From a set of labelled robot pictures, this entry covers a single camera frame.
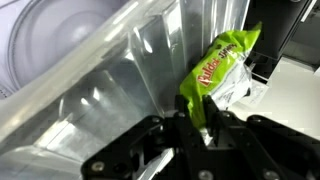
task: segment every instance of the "screw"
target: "screw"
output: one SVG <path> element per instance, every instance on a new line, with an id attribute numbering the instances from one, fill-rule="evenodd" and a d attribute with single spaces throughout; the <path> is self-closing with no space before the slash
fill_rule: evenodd
<path id="1" fill-rule="evenodd" d="M 202 170 L 199 172 L 199 179 L 200 180 L 213 180 L 213 175 L 208 170 Z"/>
<path id="2" fill-rule="evenodd" d="M 227 112 L 224 112 L 223 115 L 224 115 L 225 117 L 230 117 L 230 114 L 227 113 Z"/>
<path id="3" fill-rule="evenodd" d="M 154 123 L 159 123 L 159 122 L 160 122 L 160 119 L 157 118 L 157 117 L 154 117 L 154 118 L 152 118 L 152 121 L 153 121 Z"/>
<path id="4" fill-rule="evenodd" d="M 104 163 L 101 161 L 95 162 L 91 166 L 92 171 L 101 172 L 104 169 Z"/>
<path id="5" fill-rule="evenodd" d="M 185 115 L 183 112 L 179 112 L 179 113 L 178 113 L 178 116 L 179 116 L 179 117 L 186 117 L 186 115 Z"/>
<path id="6" fill-rule="evenodd" d="M 278 173 L 276 173 L 274 171 L 269 171 L 269 170 L 267 170 L 263 173 L 263 177 L 266 180 L 280 180 Z"/>

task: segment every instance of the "green snack bag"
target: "green snack bag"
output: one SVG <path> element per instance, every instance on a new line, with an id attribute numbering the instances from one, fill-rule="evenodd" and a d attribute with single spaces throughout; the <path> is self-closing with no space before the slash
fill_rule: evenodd
<path id="1" fill-rule="evenodd" d="M 244 65 L 261 31 L 258 23 L 250 31 L 232 30 L 220 34 L 205 57 L 180 85 L 180 93 L 189 101 L 193 125 L 206 124 L 202 96 L 210 95 L 220 110 L 244 97 L 251 88 L 251 73 Z"/>

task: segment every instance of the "transparent plastic container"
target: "transparent plastic container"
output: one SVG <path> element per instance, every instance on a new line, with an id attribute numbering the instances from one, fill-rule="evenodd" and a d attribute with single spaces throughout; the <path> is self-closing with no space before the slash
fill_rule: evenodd
<path id="1" fill-rule="evenodd" d="M 129 0 L 1 0 L 0 100 L 46 72 Z"/>
<path id="2" fill-rule="evenodd" d="M 248 0 L 135 0 L 0 102 L 0 176 L 81 179 L 81 164 L 147 115 L 166 116 L 214 38 Z"/>

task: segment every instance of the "black mechanism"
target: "black mechanism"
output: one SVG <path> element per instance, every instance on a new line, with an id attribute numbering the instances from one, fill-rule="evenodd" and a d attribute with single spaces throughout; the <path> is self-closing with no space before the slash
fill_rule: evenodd
<path id="1" fill-rule="evenodd" d="M 262 116 L 242 121 L 203 98 L 206 146 L 181 96 L 174 117 L 149 116 L 87 160 L 84 180 L 137 179 L 164 150 L 174 157 L 155 180 L 320 180 L 320 142 Z"/>
<path id="2" fill-rule="evenodd" d="M 255 63 L 252 69 L 254 74 L 270 78 L 311 2 L 312 0 L 250 1 L 244 28 L 250 30 L 260 21 L 263 24 L 259 39 L 248 58 Z"/>

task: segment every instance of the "black metal clamp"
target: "black metal clamp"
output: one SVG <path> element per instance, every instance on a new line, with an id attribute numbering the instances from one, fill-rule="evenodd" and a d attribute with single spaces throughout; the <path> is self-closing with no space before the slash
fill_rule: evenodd
<path id="1" fill-rule="evenodd" d="M 149 116 L 88 159 L 84 180 L 138 179 L 152 159 L 168 148 L 174 158 L 156 180 L 319 180 L 320 142 L 262 116 L 241 121 L 203 98 L 207 129 L 204 144 L 184 100 L 177 96 L 174 117 Z"/>

